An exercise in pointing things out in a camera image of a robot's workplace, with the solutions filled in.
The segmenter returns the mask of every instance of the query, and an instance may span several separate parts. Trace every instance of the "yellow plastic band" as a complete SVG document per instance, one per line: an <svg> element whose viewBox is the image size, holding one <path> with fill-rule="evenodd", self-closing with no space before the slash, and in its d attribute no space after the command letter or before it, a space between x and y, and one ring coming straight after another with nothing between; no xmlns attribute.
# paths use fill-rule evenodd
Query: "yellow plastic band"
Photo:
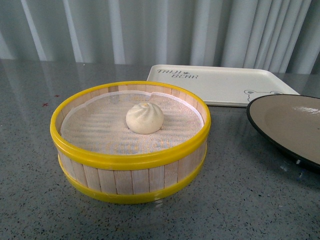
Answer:
<svg viewBox="0 0 320 240"><path fill-rule="evenodd" d="M187 177L185 177L182 181L179 181L178 183L161 190L147 192L147 193L140 193L140 194L132 194L132 195L106 193L106 192L101 192L101 191L97 191L89 187L86 187L80 184L79 182L77 182L68 174L68 172L64 169L59 156L58 156L58 160L59 160L60 167L62 168L68 181L81 193L93 199L114 203L114 204L141 204L141 203L148 203L148 202L156 201L159 199L163 199L186 187L200 172L204 164L206 154L207 154L207 147L205 148L205 153L199 166L197 166L197 168L192 173L190 173Z"/></svg>
<svg viewBox="0 0 320 240"><path fill-rule="evenodd" d="M114 87L121 85L153 85L153 86L161 86L170 89L175 89L180 92L186 93L187 95L193 97L198 101L198 104L201 104L206 113L206 121L202 129L192 138L179 144L177 146L151 152L145 154L133 154L133 155L111 155L111 154L102 154L97 152L91 152L88 150L84 150L79 148L66 140L64 140L61 135L58 133L56 129L56 121L59 113L62 111L64 107L67 106L70 102L75 99L88 94L90 92ZM211 126L211 117L208 106L195 94L192 92L185 90L183 88L161 83L161 82L150 82L150 81L123 81L123 82L114 82L109 84L104 84L100 86L95 86L84 91L81 91L68 99L62 102L57 109L54 111L51 122L50 122L50 133L53 139L53 142L57 149L61 151L68 158L76 161L80 164L84 164L93 168L98 169L106 169L106 170L120 170L120 171L129 171L129 170L141 170L141 169L150 169L163 165L167 165L173 163L177 160L180 160L192 152L194 152L197 148L200 147L202 143L204 143L207 139Z"/></svg>

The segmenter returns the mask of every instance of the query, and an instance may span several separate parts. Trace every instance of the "steamer cloth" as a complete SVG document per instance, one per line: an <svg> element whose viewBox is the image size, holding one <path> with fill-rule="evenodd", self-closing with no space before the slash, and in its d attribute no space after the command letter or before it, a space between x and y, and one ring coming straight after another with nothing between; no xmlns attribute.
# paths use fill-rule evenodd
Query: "steamer cloth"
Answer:
<svg viewBox="0 0 320 240"><path fill-rule="evenodd" d="M158 105L164 114L162 128L138 134L126 124L126 114L135 104ZM204 122L187 102L169 94L144 91L105 93L73 108L63 120L61 136L69 143L101 154L146 154L177 146L199 132Z"/></svg>

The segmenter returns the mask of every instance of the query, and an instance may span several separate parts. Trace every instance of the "bamboo steamer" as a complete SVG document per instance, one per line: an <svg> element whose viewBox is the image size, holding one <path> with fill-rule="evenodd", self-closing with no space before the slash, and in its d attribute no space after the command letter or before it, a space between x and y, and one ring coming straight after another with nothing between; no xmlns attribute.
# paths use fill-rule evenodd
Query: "bamboo steamer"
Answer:
<svg viewBox="0 0 320 240"><path fill-rule="evenodd" d="M165 93L186 101L201 115L203 127L177 146L132 155L91 152L62 138L61 126L72 108L105 93L128 90ZM54 111L50 133L60 167L76 189L105 202L138 204L172 195L197 176L205 160L210 125L207 105L193 93L166 83L125 81L92 87L69 97Z"/></svg>

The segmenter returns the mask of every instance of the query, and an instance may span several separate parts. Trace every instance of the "white tray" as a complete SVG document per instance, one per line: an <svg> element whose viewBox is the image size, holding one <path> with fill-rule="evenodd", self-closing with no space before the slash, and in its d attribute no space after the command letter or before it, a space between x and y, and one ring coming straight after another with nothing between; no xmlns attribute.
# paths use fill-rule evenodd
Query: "white tray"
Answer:
<svg viewBox="0 0 320 240"><path fill-rule="evenodd" d="M213 106L246 107L265 95L299 95L274 74L260 69L154 65L147 81L184 88Z"/></svg>

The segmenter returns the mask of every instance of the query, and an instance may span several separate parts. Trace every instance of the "curtain fold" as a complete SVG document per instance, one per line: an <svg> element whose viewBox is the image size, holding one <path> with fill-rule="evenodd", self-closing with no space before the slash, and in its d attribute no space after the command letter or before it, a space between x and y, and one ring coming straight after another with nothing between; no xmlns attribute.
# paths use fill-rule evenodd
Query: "curtain fold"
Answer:
<svg viewBox="0 0 320 240"><path fill-rule="evenodd" d="M0 0L0 58L320 71L318 0Z"/></svg>

